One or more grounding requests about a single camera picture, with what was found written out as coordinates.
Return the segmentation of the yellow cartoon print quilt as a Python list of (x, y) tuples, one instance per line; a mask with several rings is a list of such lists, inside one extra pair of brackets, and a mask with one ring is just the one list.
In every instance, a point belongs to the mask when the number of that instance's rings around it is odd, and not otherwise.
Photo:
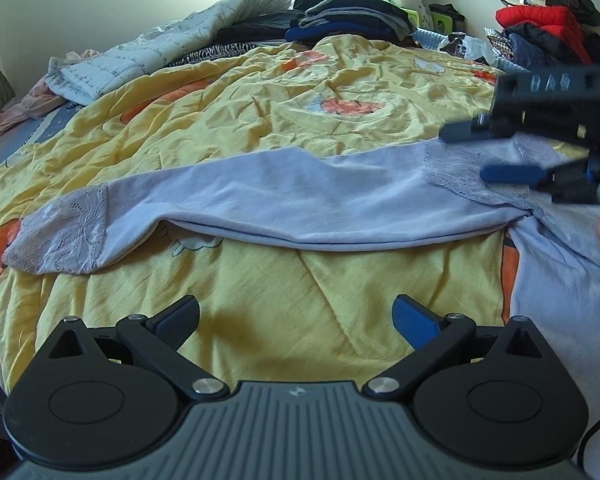
[(406, 355), (399, 294), (501, 324), (506, 237), (600, 248), (596, 208), (479, 180), (563, 146), (438, 141), (486, 110), (495, 75), (337, 36), (160, 70), (85, 107), (0, 168), (1, 386), (66, 315), (107, 326), (187, 294), (202, 324), (182, 351), (228, 382), (362, 382)]

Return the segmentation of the dark navy jacket pile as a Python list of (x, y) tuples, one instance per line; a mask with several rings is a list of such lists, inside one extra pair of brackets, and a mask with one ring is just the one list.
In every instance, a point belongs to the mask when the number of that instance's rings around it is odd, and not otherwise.
[(600, 65), (600, 35), (582, 37), (567, 26), (524, 22), (504, 29), (514, 62), (531, 70), (559, 65)]

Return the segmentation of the red puffer jacket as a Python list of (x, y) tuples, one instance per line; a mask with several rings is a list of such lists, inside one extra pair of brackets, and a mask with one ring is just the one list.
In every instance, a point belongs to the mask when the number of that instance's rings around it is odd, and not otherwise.
[(592, 64), (584, 33), (565, 6), (506, 6), (495, 12), (495, 21), (507, 35), (521, 36), (559, 63)]

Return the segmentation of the lavender long sleeve top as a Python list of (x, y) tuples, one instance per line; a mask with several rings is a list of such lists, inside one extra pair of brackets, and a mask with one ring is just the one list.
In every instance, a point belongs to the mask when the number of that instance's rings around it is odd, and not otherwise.
[(480, 170), (565, 161), (550, 142), (438, 140), (318, 158), (280, 148), (79, 188), (24, 217), (4, 252), (29, 274), (91, 274), (120, 261), (160, 223), (205, 236), (314, 252), (380, 252), (499, 228), (520, 253), (513, 310), (538, 322), (600, 414), (600, 240), (595, 206), (553, 203)]

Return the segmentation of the white plastic bag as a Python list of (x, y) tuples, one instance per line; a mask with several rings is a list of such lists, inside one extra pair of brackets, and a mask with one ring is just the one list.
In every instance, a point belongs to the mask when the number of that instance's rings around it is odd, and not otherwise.
[(464, 32), (444, 36), (438, 44), (438, 50), (466, 61), (495, 65), (496, 56), (490, 44)]

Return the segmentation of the pale grey printed blanket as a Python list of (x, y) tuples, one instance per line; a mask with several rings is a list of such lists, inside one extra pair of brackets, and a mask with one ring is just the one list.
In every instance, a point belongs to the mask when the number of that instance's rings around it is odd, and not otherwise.
[(68, 101), (87, 106), (127, 82), (161, 70), (215, 40), (222, 28), (286, 11), (291, 0), (220, 0), (181, 21), (156, 26), (137, 38), (89, 58), (67, 64), (52, 58), (46, 86)]

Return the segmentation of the green plastic stool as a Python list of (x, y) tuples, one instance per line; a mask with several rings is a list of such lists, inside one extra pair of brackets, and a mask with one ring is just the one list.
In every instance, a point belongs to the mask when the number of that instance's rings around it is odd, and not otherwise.
[[(392, 0), (385, 0), (388, 3), (396, 6)], [(403, 8), (403, 11), (408, 15), (410, 21), (415, 27), (420, 28), (420, 16), (417, 11)], [(453, 20), (449, 16), (441, 13), (431, 12), (431, 18), (434, 22), (434, 28), (432, 29), (434, 32), (442, 35), (449, 35), (453, 31)]]

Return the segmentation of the pink cloth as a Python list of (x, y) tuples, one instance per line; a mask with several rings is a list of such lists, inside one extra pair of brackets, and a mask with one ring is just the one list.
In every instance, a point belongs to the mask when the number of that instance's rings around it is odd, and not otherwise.
[(68, 100), (48, 88), (42, 77), (20, 100), (16, 96), (0, 110), (0, 136), (28, 119), (38, 119)]

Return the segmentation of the folded dark clothes stack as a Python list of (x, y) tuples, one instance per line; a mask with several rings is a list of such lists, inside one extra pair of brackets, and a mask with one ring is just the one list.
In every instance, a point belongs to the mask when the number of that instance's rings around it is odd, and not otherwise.
[(408, 14), (384, 0), (322, 0), (291, 22), (288, 42), (317, 42), (328, 36), (358, 35), (366, 39), (403, 42), (417, 27)]

